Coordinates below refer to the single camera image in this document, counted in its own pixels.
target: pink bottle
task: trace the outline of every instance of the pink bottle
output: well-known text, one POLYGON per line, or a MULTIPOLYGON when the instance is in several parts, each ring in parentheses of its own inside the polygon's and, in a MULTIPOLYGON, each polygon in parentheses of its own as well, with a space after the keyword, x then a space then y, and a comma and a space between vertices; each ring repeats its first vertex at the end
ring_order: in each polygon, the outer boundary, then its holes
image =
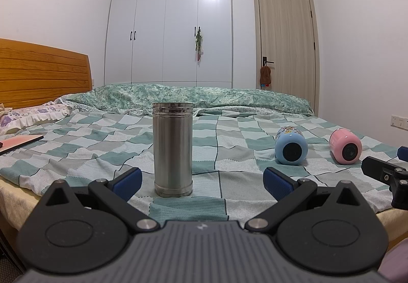
POLYGON ((360 159, 361 140, 347 129, 337 129, 329 140, 330 151, 341 165, 351 165, 360 159))

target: headboard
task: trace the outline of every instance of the headboard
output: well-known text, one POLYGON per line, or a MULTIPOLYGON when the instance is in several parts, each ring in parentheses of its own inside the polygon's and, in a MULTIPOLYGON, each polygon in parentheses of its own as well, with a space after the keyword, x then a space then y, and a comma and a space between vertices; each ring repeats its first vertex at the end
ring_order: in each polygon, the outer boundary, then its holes
POLYGON ((88 56, 59 48, 0 39, 0 104, 42 105, 92 90, 88 56))

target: electrical outlet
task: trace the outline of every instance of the electrical outlet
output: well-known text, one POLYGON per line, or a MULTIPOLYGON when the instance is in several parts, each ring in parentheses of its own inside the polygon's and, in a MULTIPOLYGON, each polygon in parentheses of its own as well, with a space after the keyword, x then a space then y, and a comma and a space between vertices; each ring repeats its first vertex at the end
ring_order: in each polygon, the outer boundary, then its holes
POLYGON ((408 130, 408 118, 391 115, 391 126, 408 130))

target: pink notebook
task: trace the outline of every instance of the pink notebook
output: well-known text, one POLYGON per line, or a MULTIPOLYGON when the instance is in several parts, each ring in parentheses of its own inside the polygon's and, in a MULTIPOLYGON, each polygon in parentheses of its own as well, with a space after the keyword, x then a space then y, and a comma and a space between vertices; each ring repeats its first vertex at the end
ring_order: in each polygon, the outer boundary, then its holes
POLYGON ((44 136, 42 134, 22 134, 2 140, 0 141, 0 155, 14 151, 20 147, 23 147, 24 145, 28 145, 43 138, 44 136))

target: white logo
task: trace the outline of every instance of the white logo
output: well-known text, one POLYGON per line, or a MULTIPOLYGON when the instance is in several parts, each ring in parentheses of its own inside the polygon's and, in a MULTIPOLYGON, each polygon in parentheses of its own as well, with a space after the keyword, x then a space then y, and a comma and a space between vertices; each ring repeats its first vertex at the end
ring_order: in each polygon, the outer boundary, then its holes
POLYGON ((205 224, 205 223, 201 223, 200 225, 197 226, 197 229, 200 229, 200 230, 204 230, 204 229, 207 229, 207 228, 208 228, 208 225, 205 224))

